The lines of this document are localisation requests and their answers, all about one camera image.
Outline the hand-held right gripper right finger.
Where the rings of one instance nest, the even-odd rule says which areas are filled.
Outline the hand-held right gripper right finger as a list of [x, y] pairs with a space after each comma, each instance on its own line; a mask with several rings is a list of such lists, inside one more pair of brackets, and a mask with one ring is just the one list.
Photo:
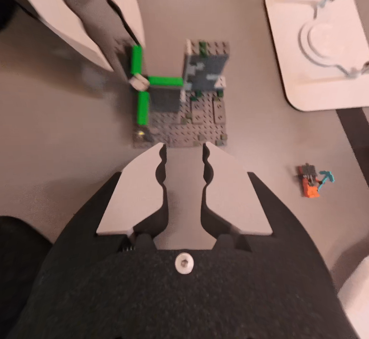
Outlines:
[[201, 225], [212, 237], [222, 234], [270, 236], [273, 231], [248, 172], [210, 142], [203, 144], [205, 186]]

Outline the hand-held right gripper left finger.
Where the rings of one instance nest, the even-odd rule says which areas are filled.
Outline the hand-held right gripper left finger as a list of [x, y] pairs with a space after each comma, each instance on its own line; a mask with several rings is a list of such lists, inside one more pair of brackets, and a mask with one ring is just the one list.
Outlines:
[[132, 160], [121, 172], [97, 235], [159, 235], [168, 224], [164, 181], [166, 145], [158, 143]]

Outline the grey and green brick model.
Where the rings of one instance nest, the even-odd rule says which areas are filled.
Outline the grey and green brick model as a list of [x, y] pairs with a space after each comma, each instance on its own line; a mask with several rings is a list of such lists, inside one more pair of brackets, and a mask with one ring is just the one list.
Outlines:
[[187, 40], [182, 76], [150, 76], [144, 74], [143, 48], [128, 48], [136, 104], [133, 147], [147, 149], [159, 142], [168, 148], [226, 145], [223, 70], [229, 55], [227, 41]]

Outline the toy brick figure with pickaxe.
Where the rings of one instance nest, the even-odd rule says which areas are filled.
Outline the toy brick figure with pickaxe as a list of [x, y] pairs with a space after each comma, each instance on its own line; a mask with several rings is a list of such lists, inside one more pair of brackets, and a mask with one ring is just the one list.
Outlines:
[[317, 171], [316, 167], [309, 163], [302, 164], [297, 169], [302, 195], [305, 198], [319, 198], [323, 186], [327, 182], [335, 182], [335, 177], [331, 171]]

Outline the white object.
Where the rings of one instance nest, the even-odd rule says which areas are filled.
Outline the white object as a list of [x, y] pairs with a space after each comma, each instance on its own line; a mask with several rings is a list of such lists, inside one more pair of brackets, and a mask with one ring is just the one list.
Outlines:
[[369, 258], [365, 258], [345, 281], [338, 297], [353, 328], [362, 339], [369, 338]]

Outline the white stand base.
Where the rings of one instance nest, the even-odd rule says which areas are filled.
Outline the white stand base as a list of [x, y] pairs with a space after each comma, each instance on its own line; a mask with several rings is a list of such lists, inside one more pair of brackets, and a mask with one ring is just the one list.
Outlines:
[[355, 0], [265, 0], [284, 92], [297, 110], [368, 107], [368, 42]]

